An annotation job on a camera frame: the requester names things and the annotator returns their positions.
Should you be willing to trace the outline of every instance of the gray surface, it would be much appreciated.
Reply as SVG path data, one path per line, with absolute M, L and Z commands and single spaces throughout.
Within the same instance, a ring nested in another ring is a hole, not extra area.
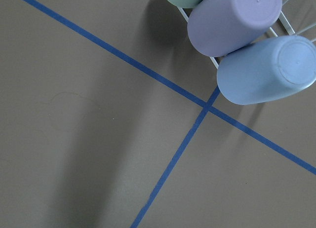
M 315 190 L 313 174 L 209 114 L 139 227 L 314 228 Z
M 165 0 L 38 1 L 203 100 L 215 88 Z M 0 17 L 0 227 L 129 227 L 201 108 L 21 0 Z M 316 166 L 315 86 L 215 106 Z M 314 227 L 315 183 L 209 114 L 140 226 Z

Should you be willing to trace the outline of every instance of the wire rack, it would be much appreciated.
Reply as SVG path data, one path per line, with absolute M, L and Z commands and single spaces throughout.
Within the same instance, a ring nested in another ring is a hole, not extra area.
M 189 17 L 184 9 L 180 7 L 178 9 L 188 21 Z M 268 36 L 301 35 L 316 43 L 316 0 L 283 0 L 281 14 L 274 26 L 281 26 L 284 32 L 277 33 L 274 27 L 270 27 Z M 213 57 L 210 59 L 218 68 L 218 61 Z

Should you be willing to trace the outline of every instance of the purple cup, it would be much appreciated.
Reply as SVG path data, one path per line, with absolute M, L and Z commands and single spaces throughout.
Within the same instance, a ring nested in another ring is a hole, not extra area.
M 200 53 L 223 56 L 261 36 L 281 8 L 282 0 L 203 0 L 190 14 L 188 35 Z

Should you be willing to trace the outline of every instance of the blue tape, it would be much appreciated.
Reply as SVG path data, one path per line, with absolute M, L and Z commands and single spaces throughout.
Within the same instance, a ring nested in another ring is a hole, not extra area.
M 178 150 L 176 151 L 176 153 L 172 157 L 171 161 L 169 162 L 168 166 L 166 167 L 165 171 L 163 172 L 162 176 L 158 180 L 158 182 L 157 182 L 156 186 L 154 187 L 153 191 L 151 192 L 151 194 L 149 196 L 149 199 L 146 202 L 145 206 L 140 210 L 140 212 L 138 213 L 137 217 L 135 218 L 135 220 L 134 220 L 133 224 L 130 226 L 130 228 L 137 228 L 139 223 L 142 221 L 142 219 L 145 216 L 145 214 L 147 213 L 149 207 L 151 206 L 151 204 L 153 203 L 154 199 L 158 195 L 158 193 L 159 193 L 161 187 L 163 186 L 164 182 L 169 177 L 171 171 L 173 170 L 173 168 L 177 164 L 177 162 L 180 159 L 181 155 L 183 154 L 184 150 L 188 146 L 190 140 L 192 139 L 192 137 L 194 136 L 194 134 L 197 131 L 198 127 L 200 126 L 200 124 L 202 123 L 203 119 L 205 118 L 209 107 L 211 107 L 211 105 L 214 103 L 214 101 L 216 100 L 216 98 L 219 95 L 219 93 L 220 93 L 220 91 L 219 91 L 218 87 L 216 87 L 214 92 L 210 96 L 209 100 L 207 101 L 205 107 L 203 108 L 201 113 L 198 115 L 194 125 L 189 130 L 189 132 L 187 133 L 187 135 L 184 138 L 184 140 L 182 141 L 180 147 L 178 148 Z
M 304 169 L 310 171 L 314 175 L 316 175 L 316 168 L 312 165 L 308 164 L 307 162 L 303 161 L 302 159 L 298 158 L 297 156 L 293 155 L 292 153 L 288 152 L 287 150 L 283 149 L 279 145 L 275 144 L 274 142 L 270 141 L 269 139 L 265 138 L 264 136 L 260 135 L 259 133 L 255 132 L 251 128 L 239 123 L 237 120 L 231 118 L 227 114 L 221 112 L 220 110 L 216 109 L 215 107 L 211 106 L 209 111 L 214 115 L 218 116 L 222 120 L 226 121 L 227 123 L 231 124 L 232 126 L 238 128 L 242 132 L 248 134 L 250 137 L 258 140 L 259 142 L 263 143 L 267 147 L 271 148 L 272 150 L 280 153 L 284 157 L 288 158 L 289 160 L 293 161 L 294 163 L 302 166 Z
M 206 102 L 203 101 L 202 99 L 198 98 L 197 96 L 193 95 L 192 93 L 188 92 L 187 90 L 183 89 L 182 87 L 176 85 L 175 83 L 171 82 L 170 80 L 166 79 L 165 77 L 159 75 L 155 71 L 149 69 L 145 65 L 143 65 L 140 62 L 136 61 L 135 59 L 129 57 L 128 55 L 124 54 L 123 52 L 119 51 L 115 47 L 111 46 L 110 44 L 106 43 L 105 41 L 101 40 L 100 38 L 96 37 L 95 35 L 91 34 L 90 32 L 86 31 L 85 29 L 81 28 L 80 26 L 76 25 L 75 23 L 69 21 L 65 17 L 59 15 L 58 13 L 54 12 L 53 10 L 49 9 L 48 7 L 39 3 L 38 1 L 36 1 L 36 0 L 23 0 L 23 1 L 27 2 L 28 4 L 32 5 L 33 7 L 37 8 L 38 10 L 40 10 L 43 13 L 47 14 L 48 16 L 52 17 L 56 21 L 64 24 L 65 26 L 69 27 L 73 31 L 77 32 L 78 34 L 80 34 L 83 37 L 94 42 L 98 46 L 102 47 L 103 49 L 107 50 L 108 52 L 112 53 L 113 55 L 119 57 L 120 59 L 124 60 L 125 62 L 127 62 L 130 65 L 134 66 L 135 68 L 139 69 L 140 71 L 142 71 L 143 73 L 147 74 L 148 76 L 154 78 L 155 80 L 159 81 L 163 85 L 178 92 L 179 94 L 188 98 L 189 100 L 193 101 L 194 103 L 198 104 L 199 106 L 202 106 L 202 107 L 205 106 Z

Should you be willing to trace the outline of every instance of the blue cup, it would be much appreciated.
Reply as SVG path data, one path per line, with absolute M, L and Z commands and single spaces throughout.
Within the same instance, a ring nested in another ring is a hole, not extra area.
M 316 80 L 316 47 L 300 36 L 270 38 L 228 54 L 217 72 L 231 102 L 249 105 L 293 95 Z

